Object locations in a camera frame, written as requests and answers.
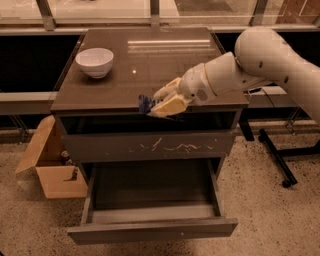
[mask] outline glass wall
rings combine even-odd
[[[57,23],[138,23],[150,19],[150,0],[51,0]]]
[[[42,23],[36,0],[1,0],[0,24]]]
[[[320,15],[320,1],[282,0],[277,9],[279,15],[275,20],[276,24],[312,24]]]
[[[37,2],[48,3],[58,26],[148,25],[157,3],[169,26],[311,25],[320,15],[319,0],[1,0],[0,24],[45,23]]]
[[[257,0],[161,0],[160,17],[169,24],[248,25]]]

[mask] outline white bowl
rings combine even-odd
[[[105,77],[112,68],[112,51],[104,48],[91,48],[77,54],[76,62],[80,69],[93,78]]]

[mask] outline box flap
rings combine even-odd
[[[72,179],[74,166],[36,167],[46,198],[83,198],[87,195],[87,184],[80,171]]]
[[[54,124],[55,120],[52,115],[44,118],[40,122],[38,128],[35,130],[31,138],[31,141],[27,146],[27,149],[25,150],[20,159],[20,162],[16,169],[16,174],[37,165],[41,153],[45,147],[45,144],[54,127]]]

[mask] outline dark countertop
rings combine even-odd
[[[138,96],[151,97],[189,68],[221,55],[205,28],[89,30],[79,49],[102,47],[114,53],[114,65],[102,79],[93,79],[72,63],[51,107],[60,111],[138,111]],[[241,92],[218,97],[210,106],[246,106]]]

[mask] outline open drawer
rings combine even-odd
[[[236,219],[222,213],[215,168],[222,158],[95,164],[78,244],[230,236]]]

